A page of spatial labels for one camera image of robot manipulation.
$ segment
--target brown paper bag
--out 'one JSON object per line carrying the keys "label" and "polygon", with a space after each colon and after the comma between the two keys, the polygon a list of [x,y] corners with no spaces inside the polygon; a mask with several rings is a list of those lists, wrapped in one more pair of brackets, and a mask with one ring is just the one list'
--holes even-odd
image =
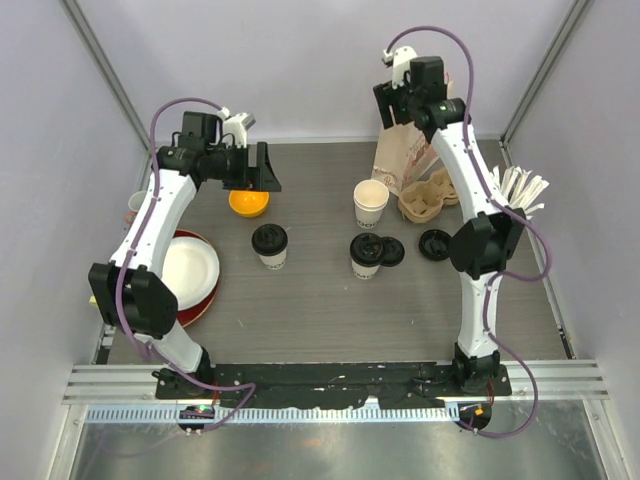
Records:
{"label": "brown paper bag", "polygon": [[413,123],[381,129],[371,178],[384,183],[396,196],[418,181],[438,160],[438,154],[427,144]]}

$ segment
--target cup lid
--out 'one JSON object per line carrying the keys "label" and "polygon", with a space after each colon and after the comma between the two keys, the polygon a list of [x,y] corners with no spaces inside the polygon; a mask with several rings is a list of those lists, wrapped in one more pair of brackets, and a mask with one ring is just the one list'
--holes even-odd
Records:
{"label": "cup lid", "polygon": [[449,243],[451,235],[444,230],[427,230],[420,236],[418,248],[420,253],[434,262],[440,262],[449,258]]}
{"label": "cup lid", "polygon": [[397,238],[382,237],[384,244],[384,258],[382,259],[383,267],[395,267],[404,259],[404,245]]}
{"label": "cup lid", "polygon": [[381,265],[384,259],[384,244],[375,233],[361,233],[351,241],[351,259],[363,267]]}
{"label": "cup lid", "polygon": [[253,249],[263,257],[278,255],[287,248],[288,243],[287,232],[280,225],[274,223],[267,223],[256,228],[251,236]]}

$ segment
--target coffee cup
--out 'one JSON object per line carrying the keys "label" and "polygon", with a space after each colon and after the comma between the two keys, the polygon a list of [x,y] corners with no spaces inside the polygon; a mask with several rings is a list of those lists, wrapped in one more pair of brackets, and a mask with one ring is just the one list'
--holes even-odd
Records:
{"label": "coffee cup", "polygon": [[269,270],[278,270],[284,266],[288,242],[284,228],[273,223],[258,227],[251,237],[253,250]]}
{"label": "coffee cup", "polygon": [[349,248],[351,267],[361,280],[372,278],[384,260],[384,243],[375,233],[361,233],[352,241]]}
{"label": "coffee cup", "polygon": [[144,204],[144,199],[146,196],[147,196],[147,191],[140,190],[129,197],[129,202],[127,202],[127,205],[129,206],[130,211],[124,217],[124,221],[127,222],[129,225],[132,225],[134,220],[136,219],[138,212],[140,211],[140,209],[142,208],[142,205]]}
{"label": "coffee cup", "polygon": [[389,201],[389,189],[378,180],[363,180],[353,190],[356,221],[362,228],[373,228]]}

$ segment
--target white plate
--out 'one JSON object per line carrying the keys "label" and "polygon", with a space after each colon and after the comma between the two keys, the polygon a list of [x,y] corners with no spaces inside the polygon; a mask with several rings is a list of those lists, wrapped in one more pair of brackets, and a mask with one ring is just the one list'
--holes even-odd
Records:
{"label": "white plate", "polygon": [[200,303],[220,276],[220,261],[211,245],[194,237],[171,240],[162,267],[162,281],[178,299],[178,310]]}

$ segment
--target lid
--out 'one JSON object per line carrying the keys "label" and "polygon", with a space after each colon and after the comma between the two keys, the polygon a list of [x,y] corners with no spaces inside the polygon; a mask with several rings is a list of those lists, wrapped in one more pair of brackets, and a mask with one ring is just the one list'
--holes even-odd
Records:
{"label": "lid", "polygon": [[449,242],[451,242],[451,235],[444,230],[427,230],[420,237],[418,248],[429,260],[439,262],[449,258]]}
{"label": "lid", "polygon": [[272,257],[287,248],[287,232],[280,225],[267,223],[256,228],[251,237],[251,246],[258,255]]}
{"label": "lid", "polygon": [[375,233],[361,233],[351,241],[351,258],[363,267],[375,267],[384,259],[384,244]]}
{"label": "lid", "polygon": [[395,267],[399,265],[404,259],[404,246],[402,242],[393,237],[382,237],[382,243],[384,244],[384,259],[382,260],[383,267]]}

